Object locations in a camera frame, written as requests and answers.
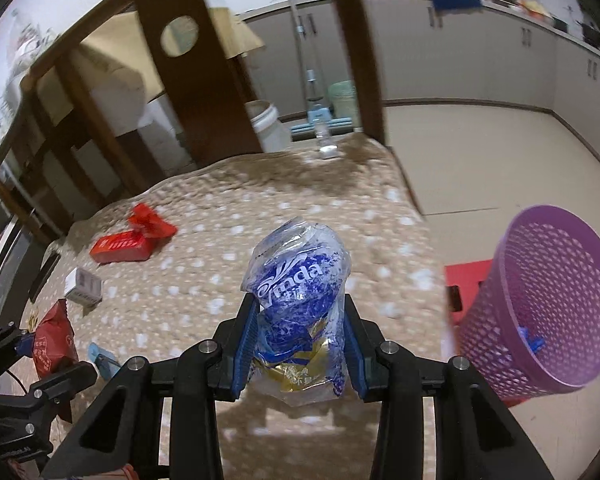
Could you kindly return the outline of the blue Vinda plastic wrapper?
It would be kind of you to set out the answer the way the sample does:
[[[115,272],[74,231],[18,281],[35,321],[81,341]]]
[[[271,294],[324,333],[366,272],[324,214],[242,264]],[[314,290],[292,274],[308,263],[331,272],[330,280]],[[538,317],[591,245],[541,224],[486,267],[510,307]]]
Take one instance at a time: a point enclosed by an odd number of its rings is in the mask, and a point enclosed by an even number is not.
[[[336,232],[300,217],[253,249],[242,290],[260,306],[249,375],[260,393],[293,408],[341,396],[350,272],[351,257]]]

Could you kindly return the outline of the crumpled red wrapper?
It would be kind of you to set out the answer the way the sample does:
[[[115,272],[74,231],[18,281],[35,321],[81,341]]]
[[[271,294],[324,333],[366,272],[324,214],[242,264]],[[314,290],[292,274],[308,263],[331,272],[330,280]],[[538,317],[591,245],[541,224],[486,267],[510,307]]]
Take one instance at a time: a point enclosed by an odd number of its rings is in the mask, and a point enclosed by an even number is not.
[[[129,215],[130,227],[141,232],[148,240],[166,240],[174,237],[178,228],[163,220],[151,207],[139,203],[132,208]]]

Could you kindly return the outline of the red snack bag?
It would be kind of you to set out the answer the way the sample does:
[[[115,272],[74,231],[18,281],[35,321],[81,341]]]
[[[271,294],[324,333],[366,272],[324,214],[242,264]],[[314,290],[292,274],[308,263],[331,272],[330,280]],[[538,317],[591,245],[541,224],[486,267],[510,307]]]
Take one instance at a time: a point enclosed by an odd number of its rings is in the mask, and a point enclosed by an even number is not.
[[[32,359],[40,379],[79,362],[65,298],[58,299],[38,324]]]

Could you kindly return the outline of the purple mesh trash basket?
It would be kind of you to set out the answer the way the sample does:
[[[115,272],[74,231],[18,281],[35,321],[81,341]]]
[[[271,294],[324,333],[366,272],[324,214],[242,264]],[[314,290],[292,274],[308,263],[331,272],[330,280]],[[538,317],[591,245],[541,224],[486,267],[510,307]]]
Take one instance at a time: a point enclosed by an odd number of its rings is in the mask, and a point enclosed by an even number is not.
[[[521,211],[457,340],[502,400],[587,386],[600,376],[600,237],[557,206]]]

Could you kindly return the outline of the dark wooden chair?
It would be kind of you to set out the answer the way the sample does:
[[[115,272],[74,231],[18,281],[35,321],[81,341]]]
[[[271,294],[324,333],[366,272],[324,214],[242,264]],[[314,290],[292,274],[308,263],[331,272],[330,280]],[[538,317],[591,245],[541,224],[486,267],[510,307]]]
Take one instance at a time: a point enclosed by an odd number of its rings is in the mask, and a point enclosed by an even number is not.
[[[24,75],[19,110],[0,144],[0,168],[14,143],[31,131],[44,136],[42,152],[53,148],[58,134],[38,98],[38,81],[53,70],[81,125],[125,191],[138,195],[149,188],[146,174],[116,139],[71,58],[91,32],[128,6],[137,10],[140,30],[194,162],[208,166],[230,156],[262,152],[247,115],[238,71],[226,59],[204,0],[104,0]],[[48,244],[66,235],[65,223],[56,226],[52,218],[33,220],[1,178],[0,199],[40,242]]]

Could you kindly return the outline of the red rectangular carton box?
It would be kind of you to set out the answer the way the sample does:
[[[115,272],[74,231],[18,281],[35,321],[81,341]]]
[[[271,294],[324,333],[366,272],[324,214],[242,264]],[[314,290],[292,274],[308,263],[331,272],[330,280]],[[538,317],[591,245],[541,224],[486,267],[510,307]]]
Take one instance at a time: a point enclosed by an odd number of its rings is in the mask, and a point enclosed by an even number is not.
[[[98,264],[145,261],[155,249],[155,242],[140,231],[125,231],[101,237],[90,250]]]

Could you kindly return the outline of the small white cardboard box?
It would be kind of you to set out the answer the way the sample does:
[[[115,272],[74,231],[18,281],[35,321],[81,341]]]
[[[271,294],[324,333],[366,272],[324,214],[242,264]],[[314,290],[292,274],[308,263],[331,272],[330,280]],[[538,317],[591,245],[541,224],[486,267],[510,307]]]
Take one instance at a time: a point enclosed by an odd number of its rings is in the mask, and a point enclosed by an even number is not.
[[[102,301],[102,279],[82,268],[74,268],[65,279],[64,297],[82,307]]]

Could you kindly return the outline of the black phone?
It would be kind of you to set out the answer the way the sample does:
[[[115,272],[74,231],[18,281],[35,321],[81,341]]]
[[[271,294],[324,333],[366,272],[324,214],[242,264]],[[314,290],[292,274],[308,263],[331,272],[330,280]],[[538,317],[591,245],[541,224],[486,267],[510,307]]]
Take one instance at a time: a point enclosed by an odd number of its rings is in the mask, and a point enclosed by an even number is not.
[[[53,270],[56,268],[58,261],[60,260],[60,255],[58,252],[53,252],[50,254],[44,261],[41,269],[38,270],[38,274],[34,278],[32,285],[29,289],[29,300],[31,302],[35,302],[36,298],[40,294],[42,288],[47,283],[50,278],[50,274],[53,273]]]

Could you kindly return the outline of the grey kitchen cabinets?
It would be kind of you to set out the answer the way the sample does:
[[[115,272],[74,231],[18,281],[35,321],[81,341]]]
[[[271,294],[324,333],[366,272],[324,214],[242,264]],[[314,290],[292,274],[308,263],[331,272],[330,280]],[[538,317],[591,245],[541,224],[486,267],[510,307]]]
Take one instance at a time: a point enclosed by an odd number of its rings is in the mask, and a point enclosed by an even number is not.
[[[431,0],[360,0],[346,34],[334,0],[278,2],[242,14],[263,46],[249,58],[259,96],[299,117],[310,96],[353,81],[385,105],[477,104],[555,116],[600,158],[600,51],[486,4],[439,11]]]

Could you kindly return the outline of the white plastic bucket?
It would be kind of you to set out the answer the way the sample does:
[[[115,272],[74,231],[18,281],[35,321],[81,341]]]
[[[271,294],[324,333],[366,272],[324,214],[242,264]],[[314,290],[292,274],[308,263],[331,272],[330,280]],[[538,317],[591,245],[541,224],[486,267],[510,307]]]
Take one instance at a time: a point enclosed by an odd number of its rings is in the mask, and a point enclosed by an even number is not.
[[[246,103],[253,131],[265,153],[287,151],[291,148],[291,132],[280,122],[277,107],[265,100]]]

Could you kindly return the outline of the blue flat mop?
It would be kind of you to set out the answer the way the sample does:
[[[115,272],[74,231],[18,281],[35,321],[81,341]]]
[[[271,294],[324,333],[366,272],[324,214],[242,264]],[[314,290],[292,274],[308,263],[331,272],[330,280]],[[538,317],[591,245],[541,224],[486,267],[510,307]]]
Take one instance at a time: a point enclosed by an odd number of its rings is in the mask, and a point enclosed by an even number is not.
[[[332,0],[289,0],[294,42],[306,99],[306,122],[324,141],[339,131],[349,131],[353,119],[338,118],[329,88],[350,79],[346,48]]]

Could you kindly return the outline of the green translucent bucket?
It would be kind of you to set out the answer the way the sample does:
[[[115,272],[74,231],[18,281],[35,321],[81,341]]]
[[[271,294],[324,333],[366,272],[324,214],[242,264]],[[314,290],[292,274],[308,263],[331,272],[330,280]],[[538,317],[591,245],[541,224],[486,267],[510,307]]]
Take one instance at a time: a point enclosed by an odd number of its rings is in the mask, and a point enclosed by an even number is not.
[[[358,96],[352,80],[331,84],[328,87],[328,97],[337,118],[349,118],[354,128],[361,125]]]

